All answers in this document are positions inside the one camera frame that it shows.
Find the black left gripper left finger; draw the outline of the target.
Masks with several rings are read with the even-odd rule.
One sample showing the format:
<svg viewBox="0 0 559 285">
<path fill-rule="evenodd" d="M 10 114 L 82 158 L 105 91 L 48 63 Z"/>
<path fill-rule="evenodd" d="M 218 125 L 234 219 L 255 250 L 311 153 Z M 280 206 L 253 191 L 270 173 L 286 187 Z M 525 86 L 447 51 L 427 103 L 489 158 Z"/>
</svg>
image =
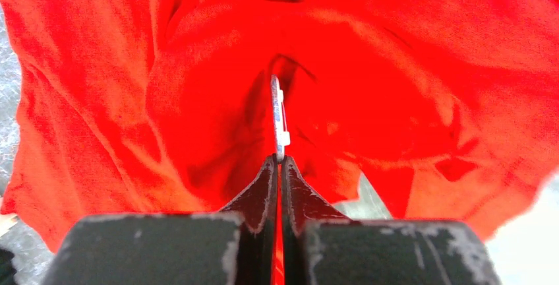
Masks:
<svg viewBox="0 0 559 285">
<path fill-rule="evenodd" d="M 45 284 L 271 284 L 278 163 L 217 212 L 104 214 L 76 223 Z"/>
</svg>

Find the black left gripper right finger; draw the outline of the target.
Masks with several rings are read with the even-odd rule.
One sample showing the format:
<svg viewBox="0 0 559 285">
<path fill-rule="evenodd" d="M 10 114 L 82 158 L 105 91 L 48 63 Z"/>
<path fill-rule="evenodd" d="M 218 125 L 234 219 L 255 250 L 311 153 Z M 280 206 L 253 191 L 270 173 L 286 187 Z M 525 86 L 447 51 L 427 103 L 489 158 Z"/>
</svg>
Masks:
<svg viewBox="0 0 559 285">
<path fill-rule="evenodd" d="M 281 163 L 286 284 L 499 284 L 486 247 L 451 220 L 353 220 Z"/>
</svg>

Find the red garment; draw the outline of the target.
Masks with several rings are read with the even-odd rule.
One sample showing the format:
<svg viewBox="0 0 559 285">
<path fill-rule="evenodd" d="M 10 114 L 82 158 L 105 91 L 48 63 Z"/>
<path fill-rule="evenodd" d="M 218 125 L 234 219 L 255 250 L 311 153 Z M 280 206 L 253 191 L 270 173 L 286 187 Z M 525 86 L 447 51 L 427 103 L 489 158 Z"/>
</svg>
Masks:
<svg viewBox="0 0 559 285">
<path fill-rule="evenodd" d="M 1 211 L 208 212 L 273 153 L 329 202 L 490 237 L 558 166 L 558 0 L 1 0 L 22 67 Z"/>
</svg>

